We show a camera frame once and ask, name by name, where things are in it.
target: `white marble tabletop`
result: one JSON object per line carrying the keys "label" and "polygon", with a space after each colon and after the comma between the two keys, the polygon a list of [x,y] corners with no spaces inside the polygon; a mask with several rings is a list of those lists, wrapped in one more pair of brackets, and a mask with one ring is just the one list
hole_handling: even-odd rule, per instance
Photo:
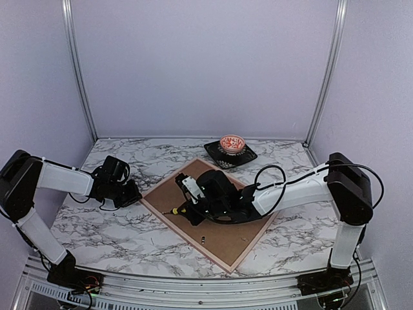
{"label": "white marble tabletop", "polygon": [[[92,171],[107,155],[130,164],[131,176],[141,192],[195,157],[211,163],[203,145],[210,139],[101,139],[83,168]],[[258,170],[268,164],[282,166],[288,176],[312,168],[300,143],[247,140],[258,158],[227,170],[251,184]],[[260,181],[280,180],[268,169]],[[107,202],[105,208],[113,207]],[[78,204],[67,197],[52,227],[56,238],[77,259],[77,264],[108,271],[185,278],[263,276],[307,271],[327,266],[337,231],[331,204],[312,203],[278,213],[264,236],[245,260],[227,274],[135,203],[116,212],[99,210],[90,200]]]}

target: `wooden frame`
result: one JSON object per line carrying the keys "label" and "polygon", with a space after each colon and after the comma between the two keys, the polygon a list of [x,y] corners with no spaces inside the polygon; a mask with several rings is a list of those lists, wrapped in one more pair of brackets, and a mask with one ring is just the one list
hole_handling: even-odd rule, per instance
{"label": "wooden frame", "polygon": [[[214,170],[219,170],[216,166],[206,162],[205,160],[202,160],[201,158],[194,158],[193,160],[189,161],[188,163],[186,163],[185,165],[183,165],[182,167],[180,167],[179,169],[177,169],[176,171],[174,171],[171,175],[169,175],[168,177],[166,177],[165,179],[163,179],[162,181],[160,181],[157,185],[155,185],[154,187],[152,187],[149,191],[147,191],[144,196],[143,199],[141,200],[141,203],[150,211],[152,212],[157,218],[159,218],[166,226],[168,226],[169,228],[171,228],[176,234],[178,234],[180,237],[182,237],[182,239],[184,239],[185,241],[187,241],[190,245],[192,245],[193,247],[195,247],[199,252],[201,252],[202,254],[204,254],[208,259],[210,259],[211,261],[213,261],[215,264],[217,264],[218,266],[220,266],[220,268],[222,268],[223,270],[225,270],[228,273],[232,273],[235,268],[244,260],[244,258],[247,256],[247,254],[252,250],[253,246],[255,246],[255,244],[258,242],[258,240],[262,237],[262,235],[264,235],[266,229],[268,228],[268,226],[273,222],[274,218],[276,217],[276,213],[274,213],[271,217],[268,217],[268,220],[265,222],[265,224],[262,226],[262,228],[260,229],[260,231],[255,235],[255,237],[252,239],[252,241],[249,243],[249,245],[247,246],[247,248],[237,257],[237,259],[235,260],[234,263],[232,263],[231,265],[228,265],[227,263],[225,263],[224,261],[222,261],[222,259],[220,259],[219,257],[217,257],[214,253],[210,252],[208,249],[205,249],[204,247],[202,247],[198,242],[196,242],[191,236],[189,236],[186,232],[184,232],[181,228],[179,228],[176,224],[172,223],[165,215],[163,215],[161,212],[159,212],[153,205],[151,205],[145,198],[154,190],[156,190],[160,185],[164,184],[165,182],[167,182],[168,180],[171,180],[172,178],[174,178],[176,176],[177,173],[179,173],[180,171],[182,171],[183,169],[187,168],[188,166],[190,166],[191,164],[193,164],[195,161],[200,161],[203,164],[209,166],[211,169]],[[233,182],[233,183],[240,183],[242,185],[245,186],[245,184],[243,184],[242,182],[240,182],[239,180],[237,180],[235,177],[231,176],[228,173],[225,173],[228,176],[228,179]]]}

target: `vertical metal post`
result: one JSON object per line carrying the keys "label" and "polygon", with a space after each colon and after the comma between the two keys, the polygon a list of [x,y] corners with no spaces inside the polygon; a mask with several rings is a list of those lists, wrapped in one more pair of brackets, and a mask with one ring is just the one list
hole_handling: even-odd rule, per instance
{"label": "vertical metal post", "polygon": [[98,139],[96,126],[93,121],[92,112],[89,106],[89,100],[86,93],[85,84],[83,81],[82,71],[80,67],[79,54],[77,52],[75,28],[72,17],[72,4],[70,0],[62,0],[63,7],[63,18],[65,20],[66,35],[68,39],[68,46],[70,52],[70,58],[72,60],[72,65],[74,69],[74,74],[76,78],[77,89],[79,91],[83,113],[85,114],[85,119],[88,125],[90,136],[95,143]]}
{"label": "vertical metal post", "polygon": [[330,55],[328,56],[327,67],[325,70],[323,84],[318,96],[316,110],[310,124],[310,128],[305,139],[305,145],[311,147],[316,131],[323,113],[325,102],[327,100],[328,90],[330,88],[334,68],[336,67],[338,54],[341,45],[341,38],[343,37],[344,21],[347,12],[347,0],[339,0],[337,6],[336,23],[334,24],[333,37],[330,47]]}

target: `bowl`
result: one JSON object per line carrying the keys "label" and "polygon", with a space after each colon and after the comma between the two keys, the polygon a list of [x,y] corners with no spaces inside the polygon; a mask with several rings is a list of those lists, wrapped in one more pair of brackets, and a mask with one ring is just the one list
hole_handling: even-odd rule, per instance
{"label": "bowl", "polygon": [[229,155],[241,152],[245,147],[245,140],[235,134],[227,134],[219,140],[224,151]]}

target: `black plate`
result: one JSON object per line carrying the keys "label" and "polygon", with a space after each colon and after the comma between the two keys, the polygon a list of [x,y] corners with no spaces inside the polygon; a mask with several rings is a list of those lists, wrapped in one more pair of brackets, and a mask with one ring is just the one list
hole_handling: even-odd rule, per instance
{"label": "black plate", "polygon": [[204,145],[205,150],[214,162],[222,169],[234,168],[256,159],[258,156],[248,145],[244,149],[235,154],[228,155],[222,148],[219,141],[207,143]]}

